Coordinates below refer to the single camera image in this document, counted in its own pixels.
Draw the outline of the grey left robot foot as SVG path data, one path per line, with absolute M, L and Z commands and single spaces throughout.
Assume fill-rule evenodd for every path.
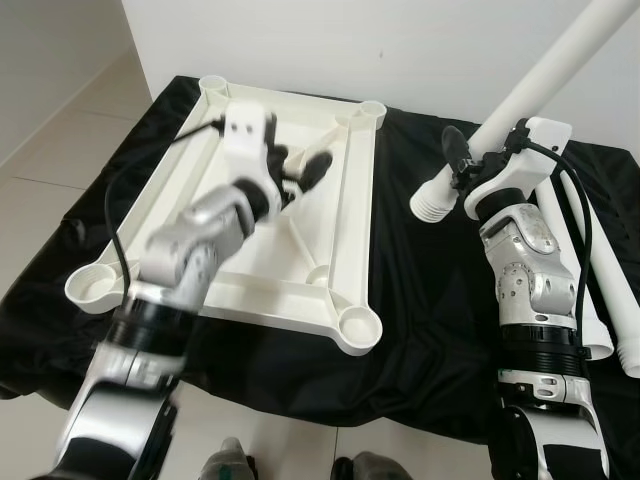
M 198 480 L 259 480 L 256 460 L 244 452 L 236 436 L 228 436 L 201 468 Z

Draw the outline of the white tapered plastic table leg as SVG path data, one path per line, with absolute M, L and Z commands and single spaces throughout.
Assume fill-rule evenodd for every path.
M 590 214 L 591 252 L 590 264 L 605 307 L 611 317 L 611 325 L 617 335 L 616 355 L 623 370 L 631 378 L 640 378 L 640 306 L 631 285 L 623 273 L 620 260 L 604 233 L 598 212 L 585 197 L 585 182 L 577 180 L 580 189 L 579 206 Z
M 548 104 L 556 93 L 562 90 L 572 76 L 584 67 L 586 61 L 605 44 L 639 8 L 639 0 L 591 0 L 566 32 L 545 52 L 541 59 L 529 70 L 500 102 L 494 113 L 485 120 L 468 140 L 468 150 L 472 157 L 479 159 L 485 152 L 499 152 L 506 146 L 508 133 L 522 119 L 540 116 L 540 110 Z M 556 152 L 544 150 L 529 141 L 526 145 L 556 159 Z M 454 205 L 462 204 L 466 193 L 458 193 L 451 188 L 447 163 L 440 172 L 417 189 L 410 200 L 410 210 L 417 219 L 436 223 L 451 212 Z M 503 189 L 486 197 L 486 200 L 503 200 L 500 195 L 513 195 L 500 206 L 524 204 L 520 202 L 518 189 Z
M 579 288 L 582 250 L 582 223 L 579 218 L 579 200 L 572 184 L 564 183 L 562 173 L 553 173 L 535 189 L 541 214 L 556 237 L 564 268 L 570 270 L 575 289 Z M 588 288 L 582 305 L 582 343 L 590 349 L 590 360 L 602 360 L 614 353 L 614 342 L 607 326 L 600 320 Z

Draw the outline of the white plastic children table top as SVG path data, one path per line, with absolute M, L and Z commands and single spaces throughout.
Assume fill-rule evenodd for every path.
M 369 251 L 376 133 L 387 106 L 262 90 L 219 76 L 202 77 L 198 87 L 201 95 L 182 131 L 218 118 L 230 102 L 256 102 L 278 118 L 276 142 L 289 150 L 285 168 L 293 172 L 326 151 L 333 156 L 314 189 L 255 228 L 224 262 L 200 314 L 320 335 L 347 355 L 366 355 L 383 333 L 369 307 Z M 202 133 L 170 147 L 116 228 L 134 278 L 146 237 L 234 179 L 223 148 L 210 137 Z M 87 314 L 105 314 L 123 293 L 122 270 L 109 246 L 64 284 L 65 297 Z

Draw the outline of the black table cloth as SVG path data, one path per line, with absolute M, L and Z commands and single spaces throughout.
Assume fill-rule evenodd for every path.
M 161 91 L 108 165 L 0 300 L 0 404 L 37 396 L 64 410 L 83 379 L 106 317 L 83 314 L 63 291 L 70 273 L 108 243 L 102 209 L 123 212 L 196 105 L 195 78 Z M 438 172 L 451 120 L 389 110 L 378 132 L 372 206 L 371 306 L 384 335 L 369 355 L 332 340 L 211 320 L 193 348 L 188 378 L 225 401 L 289 419 L 353 428 L 389 419 L 465 442 L 483 442 L 492 401 L 497 297 L 474 221 L 453 212 L 422 223 L 408 197 Z

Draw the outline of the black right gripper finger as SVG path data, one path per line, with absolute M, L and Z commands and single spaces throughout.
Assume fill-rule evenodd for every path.
M 449 184 L 454 191 L 465 193 L 475 178 L 475 159 L 468 150 L 465 134 L 454 125 L 448 125 L 442 133 L 442 147 L 444 159 L 451 169 Z

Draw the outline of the grey right robot foot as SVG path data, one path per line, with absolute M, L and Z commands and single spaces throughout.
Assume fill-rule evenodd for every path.
M 372 452 L 334 461 L 330 480 L 413 480 L 410 472 L 392 458 Z

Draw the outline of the grey robot foot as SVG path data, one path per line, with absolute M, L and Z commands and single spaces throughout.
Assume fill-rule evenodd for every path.
M 198 480 L 259 480 L 256 460 L 244 452 L 236 436 L 228 436 L 201 468 Z
M 410 472 L 392 458 L 372 452 L 334 461 L 330 480 L 413 480 Z

